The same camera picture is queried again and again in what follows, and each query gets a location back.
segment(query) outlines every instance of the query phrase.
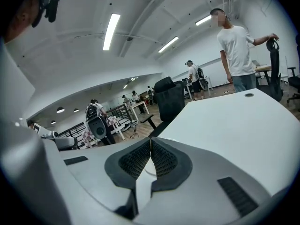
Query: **black hair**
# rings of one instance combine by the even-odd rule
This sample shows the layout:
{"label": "black hair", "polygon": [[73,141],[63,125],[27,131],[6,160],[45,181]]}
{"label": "black hair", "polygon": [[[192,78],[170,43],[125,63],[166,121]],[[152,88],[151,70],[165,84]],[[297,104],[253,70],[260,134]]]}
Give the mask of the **black hair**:
{"label": "black hair", "polygon": [[28,127],[30,127],[31,125],[33,125],[34,124],[34,121],[33,120],[28,120],[27,121],[27,126]]}
{"label": "black hair", "polygon": [[216,13],[217,11],[221,11],[221,12],[225,13],[225,12],[224,12],[222,9],[220,9],[220,8],[214,8],[213,10],[210,11],[210,15],[215,15],[215,13]]}

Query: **white desk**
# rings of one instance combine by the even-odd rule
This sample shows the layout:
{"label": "white desk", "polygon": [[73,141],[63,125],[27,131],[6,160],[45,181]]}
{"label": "white desk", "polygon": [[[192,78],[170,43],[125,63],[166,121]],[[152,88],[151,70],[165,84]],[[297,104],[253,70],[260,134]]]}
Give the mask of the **white desk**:
{"label": "white desk", "polygon": [[[211,81],[210,81],[210,77],[209,77],[209,76],[206,76],[204,79],[209,81],[209,82],[208,82],[208,94],[209,94],[209,96],[211,96],[211,95],[210,95],[210,89],[211,89],[212,91],[213,91],[214,89],[212,88]],[[189,86],[192,86],[192,84],[189,83],[189,84],[186,85],[187,91],[188,91],[188,94],[189,94],[189,97],[192,99],[192,94],[191,94],[191,91],[190,91],[190,89],[189,89]]]}
{"label": "white desk", "polygon": [[135,113],[135,107],[137,107],[137,106],[139,106],[139,105],[144,105],[147,114],[149,114],[149,111],[148,111],[148,108],[147,108],[145,102],[140,102],[140,103],[137,103],[137,104],[135,104],[135,105],[132,105],[132,106],[128,107],[129,109],[131,109],[131,111],[132,111],[133,114],[135,115],[135,119],[136,119],[137,121],[139,121],[139,119],[138,119],[138,117],[137,117],[137,115],[136,115],[136,113]]}
{"label": "white desk", "polygon": [[225,157],[271,195],[291,184],[300,165],[300,122],[258,89],[189,102],[159,137]]}

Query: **black office chair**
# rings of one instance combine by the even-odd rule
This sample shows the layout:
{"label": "black office chair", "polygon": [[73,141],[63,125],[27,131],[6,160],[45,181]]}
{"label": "black office chair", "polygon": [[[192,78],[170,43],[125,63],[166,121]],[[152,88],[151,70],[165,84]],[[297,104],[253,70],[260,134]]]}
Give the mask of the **black office chair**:
{"label": "black office chair", "polygon": [[[300,47],[299,47],[299,34],[296,36],[296,43],[297,43],[297,51],[298,51],[298,56],[300,60]],[[295,76],[295,67],[288,67],[287,69],[292,70],[292,77],[289,77],[287,80],[289,81],[289,84],[293,86],[294,88],[298,89],[298,93],[293,94],[292,97],[289,97],[288,100],[286,101],[287,103],[290,102],[290,100],[296,100],[300,99],[300,78]]]}
{"label": "black office chair", "polygon": [[267,48],[270,51],[272,66],[271,81],[270,85],[259,85],[257,88],[280,102],[283,96],[283,91],[280,86],[281,74],[279,74],[279,45],[274,39],[270,39],[267,42]]}
{"label": "black office chair", "polygon": [[155,126],[151,118],[153,114],[146,117],[141,123],[149,122],[154,131],[149,137],[157,137],[176,118],[184,108],[184,84],[181,81],[173,82],[170,77],[158,81],[154,86],[155,96],[163,121],[158,127]]}

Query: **ceiling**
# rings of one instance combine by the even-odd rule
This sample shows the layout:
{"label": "ceiling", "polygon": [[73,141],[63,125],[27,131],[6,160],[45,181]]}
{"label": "ceiling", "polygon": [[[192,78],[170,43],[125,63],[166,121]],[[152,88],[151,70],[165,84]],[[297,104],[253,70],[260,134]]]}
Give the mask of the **ceiling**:
{"label": "ceiling", "polygon": [[30,82],[68,60],[103,53],[104,35],[112,13],[120,14],[111,49],[112,56],[141,56],[159,59],[158,50],[173,37],[179,47],[197,33],[206,31],[210,22],[195,26],[222,0],[61,0],[54,23],[42,19],[8,45],[15,61]]}
{"label": "ceiling", "polygon": [[[154,75],[140,76],[137,80],[130,83],[128,88],[132,88]],[[66,97],[58,102],[51,104],[51,106],[45,108],[31,119],[37,121],[39,125],[50,128],[51,121],[61,122],[74,114],[74,109],[77,108],[80,111],[85,110],[91,99],[97,99],[98,102],[103,103],[114,98],[114,95],[120,93],[123,90],[124,85],[130,80],[130,78],[114,81],[109,84],[102,84],[94,88],[90,88],[85,91],[78,92],[69,97]],[[65,111],[62,113],[56,113],[57,108],[62,106]]]}

